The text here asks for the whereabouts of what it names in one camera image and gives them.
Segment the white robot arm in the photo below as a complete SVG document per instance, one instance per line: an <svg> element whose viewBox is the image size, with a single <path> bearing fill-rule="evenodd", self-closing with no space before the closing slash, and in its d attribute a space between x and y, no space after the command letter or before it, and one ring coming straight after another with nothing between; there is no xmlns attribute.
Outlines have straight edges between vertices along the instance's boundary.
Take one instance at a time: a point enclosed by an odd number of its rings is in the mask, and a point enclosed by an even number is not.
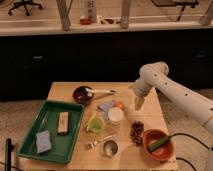
<svg viewBox="0 0 213 171"><path fill-rule="evenodd" d="M171 80L168 73L169 67L165 62L143 65L139 78L132 85L135 95L144 99L155 87L213 136L213 100Z"/></svg>

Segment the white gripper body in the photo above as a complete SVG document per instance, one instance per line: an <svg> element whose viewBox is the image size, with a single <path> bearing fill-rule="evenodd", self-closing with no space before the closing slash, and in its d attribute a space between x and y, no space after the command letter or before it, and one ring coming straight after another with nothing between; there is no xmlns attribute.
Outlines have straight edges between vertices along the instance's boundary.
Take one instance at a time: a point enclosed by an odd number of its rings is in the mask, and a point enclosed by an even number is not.
<svg viewBox="0 0 213 171"><path fill-rule="evenodd" d="M133 90L136 96L145 97L149 94L152 86L141 79L137 79L130 88Z"/></svg>

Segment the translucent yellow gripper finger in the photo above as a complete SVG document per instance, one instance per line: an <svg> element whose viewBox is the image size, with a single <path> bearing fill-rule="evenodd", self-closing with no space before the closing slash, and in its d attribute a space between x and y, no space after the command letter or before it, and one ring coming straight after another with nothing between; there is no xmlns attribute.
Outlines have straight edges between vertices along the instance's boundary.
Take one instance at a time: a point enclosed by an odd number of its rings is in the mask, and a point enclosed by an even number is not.
<svg viewBox="0 0 213 171"><path fill-rule="evenodd" d="M136 96L135 97L135 109L139 110L142 107L144 102L145 102L145 98L144 97Z"/></svg>

